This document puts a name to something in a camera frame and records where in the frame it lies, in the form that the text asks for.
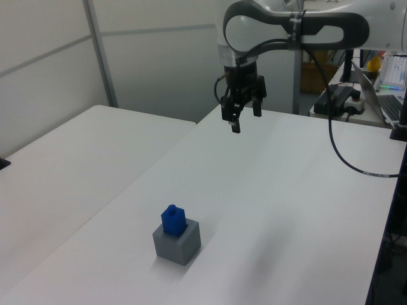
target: black cable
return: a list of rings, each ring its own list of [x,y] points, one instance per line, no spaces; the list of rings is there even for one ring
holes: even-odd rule
[[[218,102],[219,104],[222,104],[221,100],[219,99],[219,97],[218,97],[218,95],[217,95],[217,90],[216,90],[217,84],[219,83],[219,81],[220,81],[219,78],[217,78],[216,81],[215,81],[214,93],[215,93],[215,98],[216,98],[217,102]]]
[[[407,173],[402,173],[402,174],[382,174],[382,173],[371,173],[367,172],[364,170],[361,170],[353,165],[351,165],[348,161],[346,161],[342,155],[339,153],[338,148],[336,147],[335,141],[333,139],[333,133],[332,133],[332,119],[333,119],[333,112],[331,111],[331,91],[329,90],[329,85],[328,81],[325,77],[324,71],[322,70],[321,65],[319,64],[318,60],[316,57],[308,50],[308,48],[305,45],[301,45],[302,49],[308,53],[308,55],[312,58],[312,60],[315,62],[315,65],[317,66],[321,77],[324,81],[325,88],[326,88],[326,93],[328,97],[328,129],[329,129],[329,139],[331,140],[332,147],[336,153],[336,155],[340,158],[340,160],[347,165],[349,168],[357,171],[358,173],[362,173],[363,175],[367,176],[374,176],[374,177],[381,177],[381,178],[398,178],[398,177],[406,177]]]
[[[346,53],[346,50],[345,51],[343,51],[343,53],[342,53],[342,55],[341,55],[341,57],[339,58],[339,61],[338,61],[338,67],[340,67],[341,66],[341,61],[342,61],[342,58],[343,58],[343,56],[344,56],[344,54]]]
[[[370,304],[374,305],[375,303],[375,286],[373,284],[373,279],[371,281],[371,298],[370,298]]]

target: gray cube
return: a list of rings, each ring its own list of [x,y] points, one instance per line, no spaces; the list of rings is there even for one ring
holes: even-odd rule
[[[178,237],[164,232],[162,224],[155,230],[153,239],[157,256],[187,265],[201,245],[201,236],[197,221],[187,218],[186,224],[185,231]]]

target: laptop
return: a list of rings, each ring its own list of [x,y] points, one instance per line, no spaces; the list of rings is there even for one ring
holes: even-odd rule
[[[376,95],[375,87],[373,87],[370,80],[364,75],[361,68],[359,68],[354,61],[352,61],[355,73],[359,79],[363,95],[367,103],[372,107],[380,121],[386,125],[391,123],[393,126],[398,123],[400,119],[400,111],[403,106],[403,98],[395,95]]]

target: blue block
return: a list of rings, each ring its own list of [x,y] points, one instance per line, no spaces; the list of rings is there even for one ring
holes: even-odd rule
[[[177,208],[175,205],[168,206],[161,214],[161,220],[164,232],[174,236],[180,236],[187,226],[184,209]]]

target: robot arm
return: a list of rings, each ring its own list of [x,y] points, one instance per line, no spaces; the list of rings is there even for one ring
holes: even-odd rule
[[[344,0],[324,11],[300,11],[289,0],[217,0],[216,26],[221,62],[230,87],[222,99],[223,119],[239,132],[238,117],[252,100],[258,79],[257,55],[268,50],[339,50],[363,47],[372,50],[407,51],[407,0]],[[270,43],[286,39],[286,43]],[[255,97],[261,102],[265,97]],[[259,103],[255,115],[261,116]]]

